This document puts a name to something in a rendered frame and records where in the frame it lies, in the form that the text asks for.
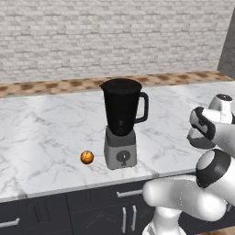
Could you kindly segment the orange fruit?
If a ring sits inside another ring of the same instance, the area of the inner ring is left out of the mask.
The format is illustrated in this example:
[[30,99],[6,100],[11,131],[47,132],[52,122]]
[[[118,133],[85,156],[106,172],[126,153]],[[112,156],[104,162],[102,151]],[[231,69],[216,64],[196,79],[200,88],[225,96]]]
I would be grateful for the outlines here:
[[90,164],[93,162],[94,160],[94,155],[91,151],[83,151],[81,153],[81,162],[84,163],[84,164]]

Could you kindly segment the dark cupboard door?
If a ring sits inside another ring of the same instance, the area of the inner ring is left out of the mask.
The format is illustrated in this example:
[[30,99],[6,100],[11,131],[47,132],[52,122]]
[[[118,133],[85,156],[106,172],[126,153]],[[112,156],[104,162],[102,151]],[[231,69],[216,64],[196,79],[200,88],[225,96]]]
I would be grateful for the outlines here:
[[122,233],[122,208],[128,204],[87,209],[71,214],[73,235],[127,235]]
[[206,231],[233,227],[235,226],[235,207],[231,207],[223,218],[214,222],[193,218],[185,212],[182,212],[179,218],[179,226],[187,235],[196,235]]
[[[137,208],[135,231],[132,231],[131,229],[133,205],[135,205]],[[128,235],[142,235],[142,232],[145,229],[145,227],[151,222],[154,215],[154,211],[155,207],[148,206],[143,200],[130,203],[129,212],[128,212],[128,222],[127,222]]]

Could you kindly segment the dark drawer front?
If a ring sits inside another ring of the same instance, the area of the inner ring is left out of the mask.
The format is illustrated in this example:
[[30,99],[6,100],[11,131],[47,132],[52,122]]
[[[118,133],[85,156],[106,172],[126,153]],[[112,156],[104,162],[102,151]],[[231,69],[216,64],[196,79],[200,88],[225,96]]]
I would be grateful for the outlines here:
[[73,235],[65,194],[0,203],[0,223],[16,218],[0,235]]
[[146,181],[131,182],[119,185],[102,186],[66,194],[69,209],[72,212],[87,208],[115,205],[120,202],[132,202],[142,199],[142,195],[117,197],[116,191],[127,192],[140,190]]

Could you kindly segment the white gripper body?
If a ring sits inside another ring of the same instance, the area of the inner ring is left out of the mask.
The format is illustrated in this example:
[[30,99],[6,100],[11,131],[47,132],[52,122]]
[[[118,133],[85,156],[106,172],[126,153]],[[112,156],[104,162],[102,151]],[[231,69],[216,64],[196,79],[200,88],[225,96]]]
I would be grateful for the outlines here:
[[208,140],[197,129],[194,128],[190,128],[187,134],[187,139],[193,147],[198,149],[209,150],[215,147],[215,144],[211,140]]

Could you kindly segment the black and grey blender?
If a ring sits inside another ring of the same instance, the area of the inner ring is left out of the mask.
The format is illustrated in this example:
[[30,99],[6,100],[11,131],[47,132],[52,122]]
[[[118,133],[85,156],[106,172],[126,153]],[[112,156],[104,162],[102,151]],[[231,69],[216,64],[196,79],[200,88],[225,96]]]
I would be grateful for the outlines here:
[[147,120],[149,97],[141,90],[103,92],[107,120],[104,147],[106,166],[110,170],[134,167],[137,164],[134,125]]

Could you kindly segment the black blender lid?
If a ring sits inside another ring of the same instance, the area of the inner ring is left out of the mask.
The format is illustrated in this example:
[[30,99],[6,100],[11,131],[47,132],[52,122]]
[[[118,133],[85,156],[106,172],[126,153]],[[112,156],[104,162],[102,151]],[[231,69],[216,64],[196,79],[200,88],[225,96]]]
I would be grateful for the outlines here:
[[118,91],[140,91],[142,85],[131,79],[117,78],[105,81],[100,85],[103,90],[107,90],[109,92],[118,92]]

